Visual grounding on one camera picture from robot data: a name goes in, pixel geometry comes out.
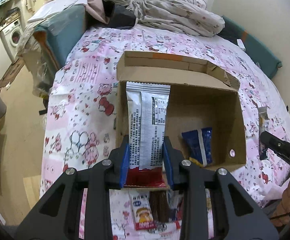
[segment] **bed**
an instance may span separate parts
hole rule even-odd
[[[290,166],[271,151],[268,160],[258,158],[259,107],[268,107],[269,132],[290,142],[290,115],[271,80],[238,46],[217,35],[192,36],[144,25],[130,30],[91,27],[56,73],[48,104],[41,195],[67,168],[91,168],[115,147],[116,65],[125,50],[207,59],[237,77],[247,158],[246,165],[232,175],[261,207],[281,197]],[[80,238],[84,238],[86,194]],[[158,235],[166,239],[162,231],[169,232],[169,239],[179,239],[181,222],[167,223],[153,232],[135,231],[126,190],[111,190],[110,199],[114,239],[151,239]]]

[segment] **cardboard box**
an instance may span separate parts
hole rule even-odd
[[[246,164],[245,130],[237,93],[240,83],[225,70],[198,58],[125,51],[117,64],[117,80],[117,147],[128,134],[126,81],[169,84],[165,135],[172,146],[189,158],[181,133],[212,127],[213,164],[206,168],[233,171]],[[231,150],[235,151],[234,157],[229,154]]]

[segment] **wooden floor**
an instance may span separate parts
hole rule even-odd
[[[7,225],[18,225],[30,210],[23,178],[41,174],[45,129],[38,111],[44,106],[32,88],[32,76],[23,67],[0,94],[7,105],[0,123],[0,213]]]

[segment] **floral blanket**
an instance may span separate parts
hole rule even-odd
[[[49,98],[42,163],[41,195],[68,167],[91,168],[106,159],[115,146],[116,65],[124,50],[154,51],[207,59],[240,80],[239,96],[245,124],[247,162],[232,174],[263,207],[269,194],[287,179],[290,166],[269,151],[258,158],[258,107],[268,106],[269,132],[290,141],[290,115],[276,87],[239,47],[219,36],[207,38],[136,25],[131,30],[91,28],[77,42],[67,64],[57,72]],[[128,194],[111,193],[113,232],[116,239],[167,239],[160,230],[149,237],[134,231]],[[80,237],[84,237],[84,205]],[[165,232],[178,235],[177,226]]]

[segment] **orange trim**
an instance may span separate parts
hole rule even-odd
[[[248,35],[248,33],[246,31],[244,31],[242,34],[242,37],[241,37],[242,42],[245,42],[247,35]]]
[[[183,56],[167,53],[153,53],[153,58],[183,61]]]

